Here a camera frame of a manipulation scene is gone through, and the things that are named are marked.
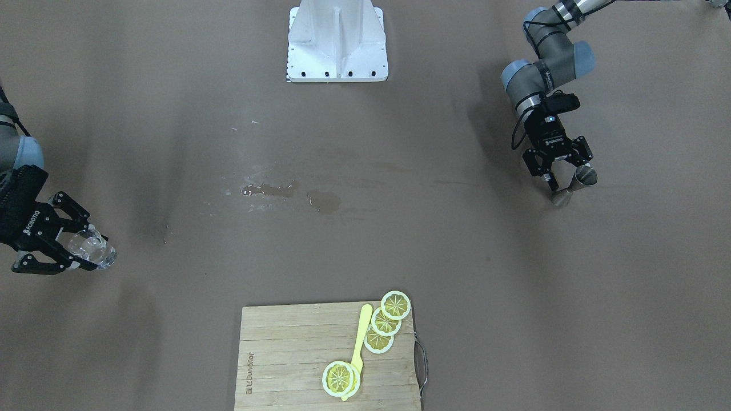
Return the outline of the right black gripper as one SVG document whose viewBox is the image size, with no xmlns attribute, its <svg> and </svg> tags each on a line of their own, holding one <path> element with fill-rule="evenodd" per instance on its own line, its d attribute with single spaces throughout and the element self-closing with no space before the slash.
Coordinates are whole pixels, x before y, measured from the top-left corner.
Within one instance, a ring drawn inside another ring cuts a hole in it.
<svg viewBox="0 0 731 411">
<path fill-rule="evenodd" d="M 76 268 L 97 270 L 97 264 L 75 256 L 63 247 L 54 249 L 48 242 L 37 239 L 33 229 L 26 227 L 37 211 L 37 195 L 47 178 L 48 173 L 39 166 L 20 166 L 2 173 L 1 242 L 19 255 L 11 270 L 15 273 L 42 275 L 55 275 Z M 89 212 L 65 192 L 55 193 L 48 203 L 52 207 L 49 222 L 62 232 L 77 233 L 93 229 Z M 42 252 L 53 262 L 37 260 L 32 251 Z"/>
</svg>

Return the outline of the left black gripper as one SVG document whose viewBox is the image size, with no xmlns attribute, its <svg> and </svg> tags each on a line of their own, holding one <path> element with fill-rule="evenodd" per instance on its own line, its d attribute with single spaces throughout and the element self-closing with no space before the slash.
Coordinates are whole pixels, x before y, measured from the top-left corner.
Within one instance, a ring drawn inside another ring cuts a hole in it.
<svg viewBox="0 0 731 411">
<path fill-rule="evenodd" d="M 558 114 L 532 111 L 524 122 L 524 128 L 533 148 L 523 152 L 523 161 L 530 174 L 543 177 L 551 192 L 559 190 L 558 180 L 552 172 L 553 157 L 568 156 L 568 162 L 575 167 L 588 166 L 593 159 L 584 136 L 570 142 Z"/>
</svg>

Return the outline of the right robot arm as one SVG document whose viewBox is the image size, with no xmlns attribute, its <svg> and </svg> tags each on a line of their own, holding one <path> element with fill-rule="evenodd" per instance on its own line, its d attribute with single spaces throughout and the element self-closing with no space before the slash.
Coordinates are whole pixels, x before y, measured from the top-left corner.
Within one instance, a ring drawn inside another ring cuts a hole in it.
<svg viewBox="0 0 731 411">
<path fill-rule="evenodd" d="M 101 268 L 58 242 L 61 232 L 92 229 L 89 212 L 62 191 L 46 202 L 37 200 L 48 179 L 42 148 L 4 91 L 1 96 L 1 242 L 18 253 L 11 270 L 55 275 L 76 268 Z"/>
</svg>

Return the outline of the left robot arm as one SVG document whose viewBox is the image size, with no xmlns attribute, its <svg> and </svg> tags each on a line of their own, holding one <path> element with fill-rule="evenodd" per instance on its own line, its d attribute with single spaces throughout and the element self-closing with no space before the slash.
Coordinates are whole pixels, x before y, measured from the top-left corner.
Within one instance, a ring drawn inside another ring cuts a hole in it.
<svg viewBox="0 0 731 411">
<path fill-rule="evenodd" d="M 587 75 L 596 65 L 592 47 L 584 41 L 572 42 L 569 32 L 609 5 L 608 1 L 558 1 L 552 7 L 530 11 L 522 28 L 537 60 L 516 60 L 501 73 L 502 85 L 515 109 L 515 127 L 522 128 L 523 137 L 530 142 L 523 161 L 530 174 L 545 180 L 553 193 L 560 192 L 552 171 L 556 162 L 575 167 L 575 184 L 591 186 L 596 182 L 587 139 L 571 139 L 560 120 L 561 114 L 577 110 L 580 100 L 561 91 L 561 86 Z"/>
</svg>

